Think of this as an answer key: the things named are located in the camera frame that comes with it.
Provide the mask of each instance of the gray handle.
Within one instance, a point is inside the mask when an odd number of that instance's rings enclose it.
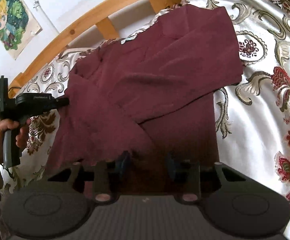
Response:
[[[7,130],[3,141],[3,168],[8,169],[21,164],[21,149],[16,146],[16,136],[20,129]]]

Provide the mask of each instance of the white floral bedspread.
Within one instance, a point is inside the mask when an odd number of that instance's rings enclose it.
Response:
[[[227,9],[245,65],[239,85],[214,94],[220,160],[290,201],[290,0],[184,0],[175,7],[186,3]],[[121,40],[122,46],[169,11],[160,11],[150,23]],[[70,69],[90,52],[86,48],[67,50],[38,72],[20,93],[63,95]],[[33,118],[21,165],[13,169],[15,179],[2,170],[3,196],[40,178],[58,124],[56,111]],[[3,202],[4,197],[0,203],[0,239],[8,236],[1,219]],[[290,223],[284,235],[290,240]]]

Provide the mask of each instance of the circular disc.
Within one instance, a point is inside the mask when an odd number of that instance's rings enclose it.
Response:
[[[290,220],[290,206],[275,193],[233,193],[216,191],[204,203],[211,222],[240,237],[265,237],[278,233]]]
[[[16,192],[2,210],[4,222],[18,236],[50,238],[75,230],[88,204],[77,192]]]

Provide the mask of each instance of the white wall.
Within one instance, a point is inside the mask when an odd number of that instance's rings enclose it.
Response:
[[[61,32],[68,25],[95,7],[104,0],[39,0],[41,8],[50,21]],[[44,14],[33,8],[34,0],[24,0],[33,16],[42,27],[16,60],[10,57],[0,41],[0,76],[8,77],[11,82],[20,72],[23,72],[35,57],[51,42],[57,32],[46,19]],[[121,37],[126,37],[134,30],[142,27],[154,16],[148,0],[141,0],[110,16],[115,28]],[[103,40],[101,34],[94,26],[76,38],[70,47],[93,47]]]

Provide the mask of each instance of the cartoon character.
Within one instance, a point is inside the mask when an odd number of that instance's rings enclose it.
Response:
[[[0,0],[0,38],[7,47],[11,48],[17,29],[7,22],[8,5],[9,1]]]

